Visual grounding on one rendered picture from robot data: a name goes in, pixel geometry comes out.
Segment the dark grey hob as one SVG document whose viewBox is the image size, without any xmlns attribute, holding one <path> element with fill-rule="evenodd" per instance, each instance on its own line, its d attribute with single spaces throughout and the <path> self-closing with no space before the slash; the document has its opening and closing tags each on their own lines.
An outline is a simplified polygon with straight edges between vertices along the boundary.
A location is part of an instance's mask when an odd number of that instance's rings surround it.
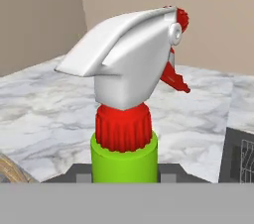
<svg viewBox="0 0 254 224">
<path fill-rule="evenodd" d="M 254 183 L 254 134 L 226 129 L 218 181 Z"/>
</svg>

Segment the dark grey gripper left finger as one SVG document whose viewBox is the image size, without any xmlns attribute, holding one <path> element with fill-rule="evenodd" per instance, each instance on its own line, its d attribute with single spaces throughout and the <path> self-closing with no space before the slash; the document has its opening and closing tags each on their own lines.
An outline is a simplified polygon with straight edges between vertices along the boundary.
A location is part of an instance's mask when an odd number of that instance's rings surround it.
<svg viewBox="0 0 254 224">
<path fill-rule="evenodd" d="M 73 164 L 66 173 L 47 180 L 47 183 L 92 183 L 91 164 Z"/>
</svg>

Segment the green spray bottle white head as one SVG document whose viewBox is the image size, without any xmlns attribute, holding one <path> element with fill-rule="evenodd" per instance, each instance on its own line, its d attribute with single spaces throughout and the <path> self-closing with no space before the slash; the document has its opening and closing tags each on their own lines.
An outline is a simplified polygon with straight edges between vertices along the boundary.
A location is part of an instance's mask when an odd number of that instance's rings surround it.
<svg viewBox="0 0 254 224">
<path fill-rule="evenodd" d="M 159 81 L 191 91 L 176 73 L 174 51 L 188 25 L 189 14 L 176 6 L 121 14 L 93 27 L 57 65 L 57 72 L 94 79 L 92 181 L 158 180 L 158 137 L 146 101 Z"/>
</svg>

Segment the round wooden board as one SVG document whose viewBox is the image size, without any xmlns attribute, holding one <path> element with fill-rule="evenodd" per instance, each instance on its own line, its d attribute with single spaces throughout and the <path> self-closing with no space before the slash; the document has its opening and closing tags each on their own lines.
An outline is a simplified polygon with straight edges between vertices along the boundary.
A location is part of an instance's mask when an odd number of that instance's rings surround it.
<svg viewBox="0 0 254 224">
<path fill-rule="evenodd" d="M 38 183 L 29 173 L 0 153 L 0 183 Z"/>
</svg>

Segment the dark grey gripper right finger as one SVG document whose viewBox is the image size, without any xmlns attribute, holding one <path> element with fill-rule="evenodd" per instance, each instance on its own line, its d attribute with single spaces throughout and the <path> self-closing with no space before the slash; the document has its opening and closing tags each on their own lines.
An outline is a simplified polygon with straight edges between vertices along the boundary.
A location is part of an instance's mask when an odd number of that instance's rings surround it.
<svg viewBox="0 0 254 224">
<path fill-rule="evenodd" d="M 158 164 L 158 182 L 161 183 L 207 183 L 207 180 L 188 174 L 179 164 Z"/>
</svg>

